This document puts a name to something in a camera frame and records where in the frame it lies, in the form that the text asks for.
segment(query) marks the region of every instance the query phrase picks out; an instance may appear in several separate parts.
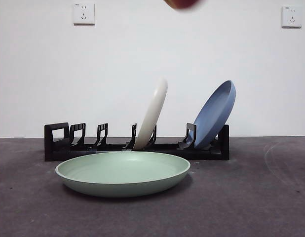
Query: dish rack divider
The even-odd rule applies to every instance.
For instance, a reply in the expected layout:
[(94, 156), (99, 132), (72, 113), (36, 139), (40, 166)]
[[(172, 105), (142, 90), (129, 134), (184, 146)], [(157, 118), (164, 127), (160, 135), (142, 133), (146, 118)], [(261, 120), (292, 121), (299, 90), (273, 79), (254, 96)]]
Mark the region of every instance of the dish rack divider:
[[(131, 151), (135, 144), (137, 124), (132, 125), (131, 139), (126, 144), (110, 144), (107, 143), (109, 125), (107, 123), (98, 125), (97, 139), (93, 144), (86, 144), (85, 129), (86, 124), (74, 124), (69, 128), (67, 122), (47, 124), (44, 126), (44, 148), (45, 161), (65, 161), (79, 156), (116, 152)], [(63, 129), (64, 136), (60, 140), (54, 140), (53, 131)], [(74, 142), (75, 132), (82, 130), (82, 135), (77, 142)], [(187, 142), (189, 133), (192, 134), (192, 141)], [(182, 141), (177, 143), (156, 143), (157, 126), (153, 130), (153, 134), (148, 144), (142, 149), (146, 152), (166, 153), (179, 156), (188, 160), (208, 159), (208, 160), (229, 160), (229, 126), (224, 125), (218, 134), (218, 138), (214, 140), (202, 150), (194, 148), (196, 140), (196, 125), (187, 123), (186, 136)]]

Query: white wall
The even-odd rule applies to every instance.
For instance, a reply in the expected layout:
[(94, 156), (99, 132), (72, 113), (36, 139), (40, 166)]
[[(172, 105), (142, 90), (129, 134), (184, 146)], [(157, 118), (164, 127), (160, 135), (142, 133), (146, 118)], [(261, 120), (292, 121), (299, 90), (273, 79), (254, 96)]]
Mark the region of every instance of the white wall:
[[(87, 136), (140, 125), (159, 77), (159, 136), (183, 136), (222, 82), (237, 89), (232, 136), (305, 135), (305, 0), (95, 0), (96, 26), (73, 26), (73, 0), (0, 0), (0, 137), (86, 122)], [(303, 27), (280, 27), (281, 6)]]

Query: gray floor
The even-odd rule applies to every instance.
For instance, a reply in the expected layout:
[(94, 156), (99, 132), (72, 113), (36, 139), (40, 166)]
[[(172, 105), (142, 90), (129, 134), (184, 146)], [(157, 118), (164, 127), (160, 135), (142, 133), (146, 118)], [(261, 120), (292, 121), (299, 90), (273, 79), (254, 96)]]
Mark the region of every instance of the gray floor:
[(191, 161), (159, 194), (76, 193), (42, 139), (0, 139), (0, 237), (305, 237), (305, 137), (231, 138), (231, 161)]

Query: electrical outlet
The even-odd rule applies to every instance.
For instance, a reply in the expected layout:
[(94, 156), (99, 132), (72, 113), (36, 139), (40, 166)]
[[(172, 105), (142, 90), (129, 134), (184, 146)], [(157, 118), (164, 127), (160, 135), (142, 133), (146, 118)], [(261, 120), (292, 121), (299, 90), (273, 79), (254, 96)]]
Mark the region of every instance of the electrical outlet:
[(282, 7), (282, 27), (287, 27), (287, 28), (302, 27), (302, 7), (283, 6)]
[(94, 25), (95, 13), (93, 2), (77, 2), (74, 4), (74, 24)]

